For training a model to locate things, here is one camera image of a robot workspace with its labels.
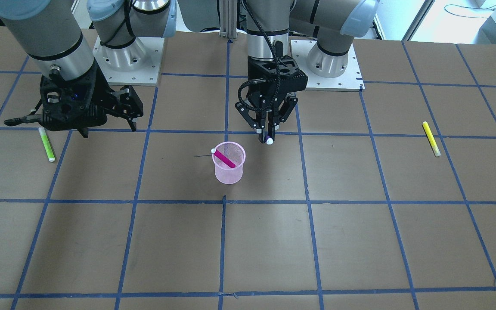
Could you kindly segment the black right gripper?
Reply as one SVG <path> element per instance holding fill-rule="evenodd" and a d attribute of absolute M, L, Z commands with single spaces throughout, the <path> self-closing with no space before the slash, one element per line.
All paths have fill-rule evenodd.
<path fill-rule="evenodd" d="M 136 120 L 144 115 L 143 102 L 132 85 L 118 91 L 109 87 L 96 61 L 84 75 L 55 83 L 47 77 L 40 82 L 43 112 L 39 123 L 49 131 L 76 129 L 88 139 L 89 127 L 102 126 L 107 114 L 124 118 L 136 132 Z"/>

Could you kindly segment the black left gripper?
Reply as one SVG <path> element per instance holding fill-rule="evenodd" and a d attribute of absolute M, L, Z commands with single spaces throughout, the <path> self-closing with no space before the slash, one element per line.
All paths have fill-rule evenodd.
<path fill-rule="evenodd" d="M 236 109 L 248 125 L 256 131 L 260 143 L 266 143 L 267 110 L 276 98 L 272 108 L 272 132 L 286 122 L 298 103 L 291 92 L 306 89 L 308 76 L 298 67 L 291 56 L 274 61 L 248 57 L 248 93 L 246 100 L 236 103 Z"/>

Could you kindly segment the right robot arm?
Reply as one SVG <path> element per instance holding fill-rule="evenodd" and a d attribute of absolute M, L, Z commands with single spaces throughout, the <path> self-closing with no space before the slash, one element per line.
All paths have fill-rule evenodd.
<path fill-rule="evenodd" d="M 89 0 L 89 18 L 99 36 L 94 52 L 66 0 L 0 0 L 0 19 L 39 67 L 40 100 L 29 114 L 6 126 L 38 123 L 49 131 L 76 129 L 84 138 L 108 116 L 136 131 L 143 102 L 126 84 L 109 85 L 103 68 L 137 72 L 150 66 L 143 37 L 164 38 L 177 29 L 175 0 Z"/>

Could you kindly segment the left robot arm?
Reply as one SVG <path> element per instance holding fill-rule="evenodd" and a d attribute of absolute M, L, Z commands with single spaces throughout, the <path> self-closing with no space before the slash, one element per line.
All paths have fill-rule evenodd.
<path fill-rule="evenodd" d="M 281 123 L 310 90 L 364 89 L 353 40 L 364 37 L 378 0 L 243 0 L 248 80 L 236 109 L 272 144 Z"/>

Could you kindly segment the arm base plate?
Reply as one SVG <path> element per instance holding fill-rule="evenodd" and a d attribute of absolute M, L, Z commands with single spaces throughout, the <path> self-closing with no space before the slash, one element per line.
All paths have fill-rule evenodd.
<path fill-rule="evenodd" d="M 307 76 L 306 90 L 359 92 L 366 89 L 353 45 L 342 56 L 323 53 L 315 40 L 291 40 L 291 55 Z"/>
<path fill-rule="evenodd" d="M 138 37 L 132 45 L 110 49 L 95 41 L 93 53 L 108 84 L 156 86 L 160 77 L 164 38 Z"/>

